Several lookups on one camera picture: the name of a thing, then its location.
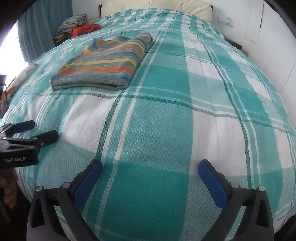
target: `plaid bedspread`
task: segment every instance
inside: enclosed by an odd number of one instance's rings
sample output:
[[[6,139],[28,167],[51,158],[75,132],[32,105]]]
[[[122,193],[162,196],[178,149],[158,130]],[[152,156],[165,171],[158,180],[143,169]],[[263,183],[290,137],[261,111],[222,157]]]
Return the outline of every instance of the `plaid bedspread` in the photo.
[[[128,10],[97,23],[102,30],[36,59],[4,116],[36,122],[19,137],[60,134],[41,150],[39,165],[19,169],[29,198],[37,185],[71,181],[97,157],[103,174],[80,211],[100,240],[201,240],[221,212],[197,174],[207,158],[229,181],[266,188],[275,231],[296,213],[295,131],[249,58],[211,24],[168,9]],[[52,91],[51,77],[94,37],[143,32],[154,41],[127,89]]]
[[[79,86],[125,89],[152,40],[149,33],[132,39],[125,36],[110,41],[94,38],[58,70],[50,84],[54,90]]]

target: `striped knit sweater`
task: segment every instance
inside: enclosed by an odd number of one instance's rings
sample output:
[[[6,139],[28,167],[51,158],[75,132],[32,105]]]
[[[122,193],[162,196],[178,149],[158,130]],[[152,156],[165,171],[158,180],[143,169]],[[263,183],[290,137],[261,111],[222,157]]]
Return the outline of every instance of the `striped knit sweater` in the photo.
[[[147,46],[149,33],[135,38],[93,39],[77,56],[66,62],[50,84],[54,90],[90,86],[111,90],[127,88]]]

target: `human hand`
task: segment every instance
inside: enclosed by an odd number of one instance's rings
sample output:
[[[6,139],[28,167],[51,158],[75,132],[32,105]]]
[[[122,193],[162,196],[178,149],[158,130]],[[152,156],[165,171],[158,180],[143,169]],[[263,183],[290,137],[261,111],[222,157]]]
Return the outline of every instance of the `human hand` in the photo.
[[[3,201],[10,208],[14,208],[17,204],[17,180],[17,172],[14,168],[11,170],[10,180],[7,181],[3,176],[0,176],[0,188],[4,188]]]

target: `gray knitted pillow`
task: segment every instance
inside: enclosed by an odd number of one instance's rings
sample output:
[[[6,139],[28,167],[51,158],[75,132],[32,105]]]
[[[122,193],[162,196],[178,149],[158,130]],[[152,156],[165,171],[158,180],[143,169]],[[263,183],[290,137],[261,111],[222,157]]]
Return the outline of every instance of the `gray knitted pillow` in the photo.
[[[66,19],[58,28],[56,35],[72,33],[73,28],[81,26],[87,21],[87,14],[81,14]]]

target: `window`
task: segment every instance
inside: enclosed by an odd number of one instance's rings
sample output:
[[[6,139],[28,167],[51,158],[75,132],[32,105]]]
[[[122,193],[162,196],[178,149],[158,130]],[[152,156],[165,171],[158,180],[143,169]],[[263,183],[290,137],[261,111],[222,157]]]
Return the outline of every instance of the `window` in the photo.
[[[2,45],[0,46],[0,73],[6,74],[5,81],[8,86],[28,63],[24,61],[18,39],[17,22],[9,31]]]

